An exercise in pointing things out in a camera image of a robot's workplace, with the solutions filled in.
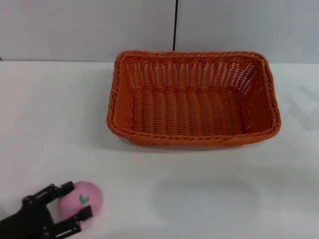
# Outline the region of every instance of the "white tabletop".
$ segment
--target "white tabletop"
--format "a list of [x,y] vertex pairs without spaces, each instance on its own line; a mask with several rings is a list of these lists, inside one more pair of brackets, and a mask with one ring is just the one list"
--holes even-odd
[[317,239],[319,65],[271,69],[281,131],[212,149],[113,135],[112,63],[0,62],[1,218],[50,183],[83,180],[106,203],[77,239]]

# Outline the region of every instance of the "white wall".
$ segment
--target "white wall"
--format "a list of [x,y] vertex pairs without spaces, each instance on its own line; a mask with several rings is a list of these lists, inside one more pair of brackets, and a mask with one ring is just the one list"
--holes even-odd
[[171,50],[174,0],[0,0],[4,60],[114,61]]
[[176,49],[252,50],[270,62],[319,63],[317,0],[180,0]]

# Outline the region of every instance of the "pink ball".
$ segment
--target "pink ball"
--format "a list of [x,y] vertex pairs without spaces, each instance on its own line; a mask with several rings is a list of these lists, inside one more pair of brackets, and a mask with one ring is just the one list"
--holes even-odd
[[89,205],[93,216],[96,216],[103,204],[103,196],[99,188],[89,182],[77,182],[74,187],[72,192],[59,199],[58,209],[62,218],[67,219]]

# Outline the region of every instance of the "green heart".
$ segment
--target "green heart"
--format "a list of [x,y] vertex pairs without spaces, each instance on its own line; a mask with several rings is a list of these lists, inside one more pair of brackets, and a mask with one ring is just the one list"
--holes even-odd
[[89,197],[84,198],[84,196],[82,194],[80,194],[80,202],[82,205],[86,204],[89,200],[90,200]]

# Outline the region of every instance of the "orange wicker basket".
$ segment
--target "orange wicker basket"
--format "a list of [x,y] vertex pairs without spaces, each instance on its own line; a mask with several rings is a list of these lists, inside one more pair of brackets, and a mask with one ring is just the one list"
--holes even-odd
[[136,144],[238,146],[273,137],[281,120],[258,53],[125,51],[107,124]]

